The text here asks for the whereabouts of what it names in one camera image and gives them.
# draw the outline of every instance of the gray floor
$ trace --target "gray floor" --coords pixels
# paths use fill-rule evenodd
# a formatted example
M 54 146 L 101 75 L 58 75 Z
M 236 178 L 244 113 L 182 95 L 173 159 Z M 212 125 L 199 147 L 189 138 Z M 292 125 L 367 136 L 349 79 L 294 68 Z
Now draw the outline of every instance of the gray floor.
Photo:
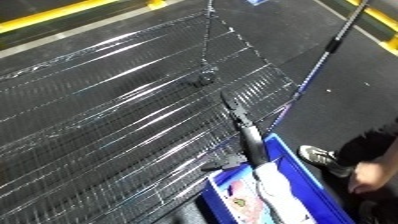
M 0 67 L 4 68 L 4 73 L 14 71 L 110 37 L 197 12 L 204 5 L 202 0 L 184 1 L 4 58 L 0 60 Z M 230 0 L 218 1 L 216 8 L 223 19 L 265 58 L 296 81 L 307 74 L 327 41 L 343 23 L 313 0 L 270 0 L 257 7 L 244 0 Z M 336 150 L 361 132 L 392 121 L 398 111 L 397 62 L 395 56 L 368 37 L 358 31 L 352 32 L 277 132 L 292 149 L 301 144 L 312 144 Z M 336 200 L 349 211 L 355 210 L 358 198 L 345 193 L 344 183 L 336 182 L 316 168 L 309 168 Z M 202 204 L 199 199 L 199 202 L 184 205 L 161 222 L 211 223 Z

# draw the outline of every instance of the wire mesh panel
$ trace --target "wire mesh panel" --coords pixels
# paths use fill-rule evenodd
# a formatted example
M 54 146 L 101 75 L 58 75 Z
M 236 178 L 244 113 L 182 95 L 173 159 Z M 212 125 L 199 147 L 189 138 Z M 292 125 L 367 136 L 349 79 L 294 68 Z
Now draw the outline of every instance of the wire mesh panel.
M 260 120 L 296 87 L 207 13 L 0 80 L 7 224 L 153 222 L 200 192 L 207 158 L 240 149 L 222 90 Z

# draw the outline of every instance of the yellow stripe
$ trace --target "yellow stripe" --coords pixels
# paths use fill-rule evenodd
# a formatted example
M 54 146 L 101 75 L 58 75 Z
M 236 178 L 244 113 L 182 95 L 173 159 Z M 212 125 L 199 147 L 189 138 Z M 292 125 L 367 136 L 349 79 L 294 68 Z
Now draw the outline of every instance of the yellow stripe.
M 152 10 L 161 9 L 166 6 L 167 6 L 167 3 L 164 0 L 149 0 L 148 1 L 148 7 Z
M 116 1 L 118 0 L 86 0 L 65 7 L 60 7 L 46 12 L 37 13 L 31 16 L 26 16 L 8 22 L 0 23 L 0 33 L 5 33 L 19 28 L 31 26 L 37 23 L 56 19 L 62 16 L 67 16 L 73 13 L 81 12 Z
M 357 6 L 361 2 L 361 0 L 347 0 L 347 2 L 351 3 L 352 5 Z M 381 12 L 381 11 L 379 11 L 377 9 L 368 7 L 366 9 L 366 13 L 368 13 L 373 18 L 379 20 L 384 25 L 390 27 L 392 30 L 398 32 L 398 21 L 390 18 L 389 16 L 387 16 L 383 12 Z

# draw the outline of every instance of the black pole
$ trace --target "black pole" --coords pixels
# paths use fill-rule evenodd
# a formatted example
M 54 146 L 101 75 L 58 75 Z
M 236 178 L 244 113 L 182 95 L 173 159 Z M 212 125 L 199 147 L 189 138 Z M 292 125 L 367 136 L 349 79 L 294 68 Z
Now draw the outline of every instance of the black pole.
M 267 129 L 265 136 L 268 136 L 273 130 L 280 124 L 280 122 L 285 118 L 286 114 L 289 112 L 290 108 L 294 105 L 294 103 L 300 99 L 300 97 L 305 93 L 308 86 L 312 83 L 315 77 L 322 71 L 322 68 L 325 66 L 325 63 L 330 58 L 332 54 L 334 54 L 338 48 L 340 47 L 341 43 L 343 42 L 344 38 L 347 36 L 349 31 L 355 25 L 355 22 L 360 18 L 363 11 L 368 7 L 369 2 L 371 0 L 362 0 L 361 4 L 354 10 L 351 16 L 347 19 L 343 27 L 340 31 L 336 34 L 336 36 L 329 42 L 329 44 L 325 48 L 325 52 L 321 55 L 318 59 L 317 63 L 314 65 L 310 73 L 301 83 L 299 88 L 292 96 L 292 100 L 289 104 L 285 106 L 282 112 L 278 115 L 277 118 L 272 122 L 272 124 Z

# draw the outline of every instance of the blue crate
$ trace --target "blue crate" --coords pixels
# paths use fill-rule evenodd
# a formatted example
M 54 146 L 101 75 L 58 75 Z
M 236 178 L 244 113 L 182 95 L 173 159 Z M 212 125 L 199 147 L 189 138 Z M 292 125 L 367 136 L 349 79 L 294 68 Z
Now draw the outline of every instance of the blue crate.
M 265 142 L 269 149 L 271 160 L 281 156 L 279 170 L 290 181 L 292 193 L 305 205 L 313 218 L 320 224 L 353 224 L 351 218 L 333 200 L 324 187 L 307 170 L 295 154 L 283 143 L 276 134 L 270 135 Z M 251 168 L 244 164 L 229 171 L 214 172 L 202 196 L 221 224 L 237 223 L 234 216 L 224 203 L 221 192 L 233 181 L 251 173 Z

